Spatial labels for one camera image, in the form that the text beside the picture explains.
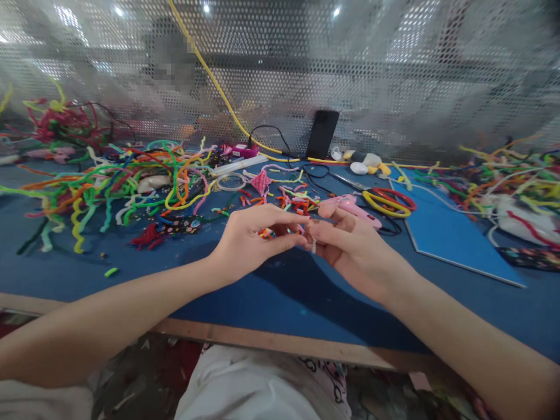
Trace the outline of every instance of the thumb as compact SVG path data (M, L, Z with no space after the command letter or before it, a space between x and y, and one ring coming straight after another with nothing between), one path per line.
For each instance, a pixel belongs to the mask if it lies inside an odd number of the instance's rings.
M264 252L266 257L270 258L284 251L288 251L297 245L305 246L306 244L307 240L302 235L292 233L290 235L278 236L267 241L264 244Z
M309 226L309 234L318 241L338 247L347 253L354 252L359 248L359 244L352 233L334 227L331 223L322 220Z

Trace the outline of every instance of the wrist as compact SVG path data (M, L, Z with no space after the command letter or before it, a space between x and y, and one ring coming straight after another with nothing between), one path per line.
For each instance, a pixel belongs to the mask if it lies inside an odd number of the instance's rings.
M200 281L208 289L206 293L217 291L240 279L227 264L217 261L212 254L199 261L202 267Z
M419 290L429 283L415 270L402 272L395 277L387 287L386 301L384 307L393 314L398 313L402 307L407 307L411 299L419 293Z

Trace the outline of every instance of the pink craft piece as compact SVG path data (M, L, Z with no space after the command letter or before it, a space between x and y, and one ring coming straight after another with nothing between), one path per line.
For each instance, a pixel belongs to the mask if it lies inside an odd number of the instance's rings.
M272 184L272 180L267 176L265 170L260 171L259 174L251 180L251 185L255 187L261 197L265 197L265 200L270 184Z
M65 165L67 159L71 155L76 153L76 150L72 147L61 147L54 148L53 152L51 152L49 149L36 149L31 150L25 154L31 158L54 160L61 165Z

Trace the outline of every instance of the phone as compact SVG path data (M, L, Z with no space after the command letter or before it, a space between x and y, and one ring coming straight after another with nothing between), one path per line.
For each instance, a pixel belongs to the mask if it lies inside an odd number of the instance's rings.
M315 113L311 136L307 144L306 158L325 159L333 140L334 129L337 127L337 111L319 110Z

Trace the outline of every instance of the forearm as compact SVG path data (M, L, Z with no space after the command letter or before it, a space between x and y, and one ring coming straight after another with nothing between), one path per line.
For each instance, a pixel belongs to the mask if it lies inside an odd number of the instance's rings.
M214 290L221 275L201 260L70 303L0 341L0 380L43 387L80 382L161 319Z
M387 308L504 419L552 418L560 367L493 327L417 275L395 285Z

